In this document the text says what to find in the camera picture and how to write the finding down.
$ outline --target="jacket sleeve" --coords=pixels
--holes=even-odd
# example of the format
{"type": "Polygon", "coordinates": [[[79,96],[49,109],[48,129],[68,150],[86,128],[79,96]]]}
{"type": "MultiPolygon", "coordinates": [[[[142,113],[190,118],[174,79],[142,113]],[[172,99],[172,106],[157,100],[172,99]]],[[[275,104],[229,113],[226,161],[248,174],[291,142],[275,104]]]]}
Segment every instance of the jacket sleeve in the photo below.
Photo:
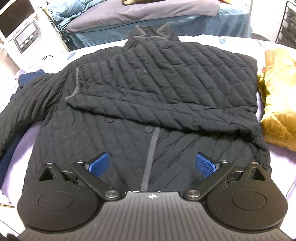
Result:
{"type": "Polygon", "coordinates": [[[0,156],[7,142],[21,127],[44,120],[55,110],[67,72],[44,74],[26,84],[0,114],[0,156]]]}

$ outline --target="light blue fabric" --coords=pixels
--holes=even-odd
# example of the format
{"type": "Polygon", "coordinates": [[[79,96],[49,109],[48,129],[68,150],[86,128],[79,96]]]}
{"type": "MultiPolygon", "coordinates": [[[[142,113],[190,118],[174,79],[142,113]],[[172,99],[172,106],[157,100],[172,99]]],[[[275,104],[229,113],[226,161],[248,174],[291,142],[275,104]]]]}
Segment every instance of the light blue fabric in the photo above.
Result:
{"type": "Polygon", "coordinates": [[[251,37],[249,9],[244,3],[221,3],[217,16],[179,16],[145,20],[136,23],[123,23],[87,29],[83,32],[68,34],[77,48],[90,47],[115,42],[128,38],[128,32],[136,24],[156,26],[171,22],[177,35],[198,36],[201,34],[215,36],[251,37]]]}
{"type": "Polygon", "coordinates": [[[77,18],[90,7],[106,0],[62,0],[47,7],[52,19],[60,28],[65,28],[71,20],[77,18]]]}

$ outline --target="blue textured pad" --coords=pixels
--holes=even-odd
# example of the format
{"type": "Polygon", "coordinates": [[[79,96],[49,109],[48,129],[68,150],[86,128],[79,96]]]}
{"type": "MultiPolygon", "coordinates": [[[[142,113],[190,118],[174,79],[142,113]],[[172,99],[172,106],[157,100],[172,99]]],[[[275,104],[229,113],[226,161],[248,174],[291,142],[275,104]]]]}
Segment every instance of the blue textured pad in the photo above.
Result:
{"type": "Polygon", "coordinates": [[[210,162],[200,154],[196,154],[195,167],[205,176],[208,177],[217,169],[214,163],[210,162]]]}
{"type": "Polygon", "coordinates": [[[100,177],[109,167],[109,155],[108,153],[101,156],[89,165],[89,172],[94,174],[96,177],[100,177]]]}

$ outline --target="white logo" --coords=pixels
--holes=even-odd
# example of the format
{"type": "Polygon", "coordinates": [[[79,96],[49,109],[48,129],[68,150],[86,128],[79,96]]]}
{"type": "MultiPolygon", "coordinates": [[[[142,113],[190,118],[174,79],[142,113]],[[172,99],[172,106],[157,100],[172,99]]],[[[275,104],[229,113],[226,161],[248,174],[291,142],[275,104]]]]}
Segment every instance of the white logo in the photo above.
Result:
{"type": "Polygon", "coordinates": [[[158,196],[156,196],[155,194],[150,194],[149,196],[148,196],[149,198],[151,198],[151,199],[155,199],[155,198],[157,198],[158,196]]]}

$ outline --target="gray ribbed panel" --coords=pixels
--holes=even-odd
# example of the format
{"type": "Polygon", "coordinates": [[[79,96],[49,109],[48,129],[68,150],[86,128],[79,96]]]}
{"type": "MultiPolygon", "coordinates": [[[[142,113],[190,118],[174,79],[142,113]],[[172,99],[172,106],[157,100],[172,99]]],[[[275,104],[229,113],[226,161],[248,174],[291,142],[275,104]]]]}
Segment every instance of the gray ribbed panel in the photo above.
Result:
{"type": "Polygon", "coordinates": [[[129,192],[117,202],[104,204],[98,216],[79,230],[42,234],[27,229],[22,241],[283,241],[291,240],[275,229],[244,234],[215,223],[197,202],[180,198],[177,192],[129,192]]]}

